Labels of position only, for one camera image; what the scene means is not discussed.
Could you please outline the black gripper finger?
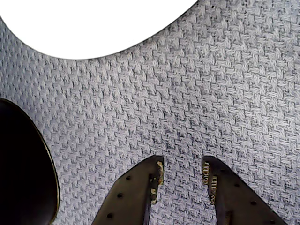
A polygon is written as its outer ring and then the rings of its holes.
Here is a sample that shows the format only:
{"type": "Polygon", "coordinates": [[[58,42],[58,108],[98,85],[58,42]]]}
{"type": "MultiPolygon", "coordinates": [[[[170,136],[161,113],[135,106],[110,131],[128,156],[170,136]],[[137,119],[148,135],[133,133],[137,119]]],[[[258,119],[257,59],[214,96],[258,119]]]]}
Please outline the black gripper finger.
{"type": "Polygon", "coordinates": [[[133,166],[113,184],[93,225],[148,225],[151,205],[164,182],[164,157],[150,156],[133,166]]]}
{"type": "Polygon", "coordinates": [[[284,225],[285,221],[230,167],[202,157],[202,183],[208,186],[218,225],[284,225]]]}

